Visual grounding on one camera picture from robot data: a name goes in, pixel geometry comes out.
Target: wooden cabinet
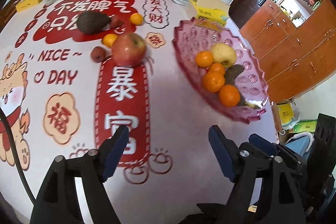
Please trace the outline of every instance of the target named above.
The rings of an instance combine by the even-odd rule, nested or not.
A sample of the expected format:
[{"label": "wooden cabinet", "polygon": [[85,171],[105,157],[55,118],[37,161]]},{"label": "wooden cabinet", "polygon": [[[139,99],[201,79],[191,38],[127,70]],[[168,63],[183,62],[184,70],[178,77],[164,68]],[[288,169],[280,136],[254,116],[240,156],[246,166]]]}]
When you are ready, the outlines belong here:
[{"label": "wooden cabinet", "polygon": [[271,101],[290,99],[313,85],[307,70],[310,59],[311,56],[308,54],[268,82],[268,95]]},{"label": "wooden cabinet", "polygon": [[271,0],[266,0],[262,7],[265,7],[267,11],[273,16],[273,18],[281,13],[280,7]]},{"label": "wooden cabinet", "polygon": [[253,17],[240,29],[241,35],[248,41],[252,41],[272,20],[273,16],[262,6]]},{"label": "wooden cabinet", "polygon": [[308,72],[315,85],[336,70],[336,30],[311,51],[311,57]]},{"label": "wooden cabinet", "polygon": [[330,0],[324,0],[311,17],[290,35],[300,45],[299,58],[320,44],[335,28],[336,9]]},{"label": "wooden cabinet", "polygon": [[254,55],[258,59],[261,59],[286,37],[287,34],[280,23],[276,19],[273,19],[272,22],[250,42]]},{"label": "wooden cabinet", "polygon": [[296,29],[295,25],[293,24],[293,22],[289,20],[289,18],[283,12],[278,14],[276,19],[287,34],[291,34],[293,31],[295,31]]},{"label": "wooden cabinet", "polygon": [[265,72],[268,82],[278,74],[295,64],[299,59],[298,46],[285,38],[279,45],[259,60],[260,68]]}]

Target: yellow package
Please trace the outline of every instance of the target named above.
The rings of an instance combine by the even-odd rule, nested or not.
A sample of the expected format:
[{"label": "yellow package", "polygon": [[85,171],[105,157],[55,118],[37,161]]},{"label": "yellow package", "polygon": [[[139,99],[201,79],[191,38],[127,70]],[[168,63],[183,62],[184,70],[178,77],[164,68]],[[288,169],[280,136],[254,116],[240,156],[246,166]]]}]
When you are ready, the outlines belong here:
[{"label": "yellow package", "polygon": [[22,0],[16,5],[16,11],[21,12],[32,6],[38,5],[42,0]]},{"label": "yellow package", "polygon": [[[229,18],[230,6],[221,0],[190,0],[186,7],[186,13],[189,18],[206,19],[209,23],[217,23],[225,27]],[[204,22],[203,27],[214,29],[214,25]]]},{"label": "yellow package", "polygon": [[278,105],[281,125],[286,126],[294,119],[294,112],[290,103]]}]

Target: cartoon character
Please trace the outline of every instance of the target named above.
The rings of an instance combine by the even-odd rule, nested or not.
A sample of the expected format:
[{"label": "cartoon character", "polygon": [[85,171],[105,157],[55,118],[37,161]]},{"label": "cartoon character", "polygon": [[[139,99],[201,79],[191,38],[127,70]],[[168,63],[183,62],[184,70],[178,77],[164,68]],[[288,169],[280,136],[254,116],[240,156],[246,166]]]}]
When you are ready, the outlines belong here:
[{"label": "cartoon character", "polygon": [[[28,110],[21,114],[21,104],[26,97],[28,84],[27,62],[22,63],[24,56],[21,54],[16,63],[12,63],[10,66],[6,64],[4,67],[0,79],[0,107],[11,126],[21,167],[23,170],[28,170],[30,151],[24,134],[29,130],[30,115]],[[0,121],[0,158],[11,166],[15,165],[9,138],[2,121]]]}]

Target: pink fruit basket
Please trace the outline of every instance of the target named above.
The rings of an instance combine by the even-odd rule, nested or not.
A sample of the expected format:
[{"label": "pink fruit basket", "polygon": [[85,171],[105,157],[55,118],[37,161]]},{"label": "pink fruit basket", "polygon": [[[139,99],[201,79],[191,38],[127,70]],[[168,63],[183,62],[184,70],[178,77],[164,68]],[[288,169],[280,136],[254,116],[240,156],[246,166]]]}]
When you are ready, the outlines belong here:
[{"label": "pink fruit basket", "polygon": [[[176,59],[188,78],[193,88],[206,100],[206,102],[216,111],[224,114],[233,121],[250,123],[260,120],[260,115],[265,113],[265,105],[268,101],[267,84],[264,79],[264,72],[259,67],[258,60],[246,49],[239,37],[232,35],[230,29],[221,28],[216,25],[218,30],[213,31],[205,27],[197,26],[203,20],[192,18],[191,20],[181,20],[180,25],[175,27],[173,45],[175,48]],[[246,102],[255,106],[223,106],[218,95],[210,93],[202,87],[202,76],[204,69],[200,69],[195,61],[195,55],[200,51],[207,51],[215,43],[225,43],[232,47],[237,54],[236,64],[244,67],[242,72],[235,80],[235,84]]]}]

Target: small yellow box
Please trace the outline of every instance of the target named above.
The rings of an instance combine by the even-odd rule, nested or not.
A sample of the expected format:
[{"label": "small yellow box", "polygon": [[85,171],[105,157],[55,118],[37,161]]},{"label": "small yellow box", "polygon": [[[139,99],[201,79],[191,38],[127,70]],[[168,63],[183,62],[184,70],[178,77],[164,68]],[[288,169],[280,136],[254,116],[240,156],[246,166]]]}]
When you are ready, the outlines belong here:
[{"label": "small yellow box", "polygon": [[206,19],[210,23],[217,23],[221,27],[225,27],[226,21],[229,18],[230,6],[221,0],[190,0],[186,7],[186,13],[189,18]]},{"label": "small yellow box", "polygon": [[42,0],[22,0],[16,5],[16,11],[21,12],[32,6],[38,5]]}]

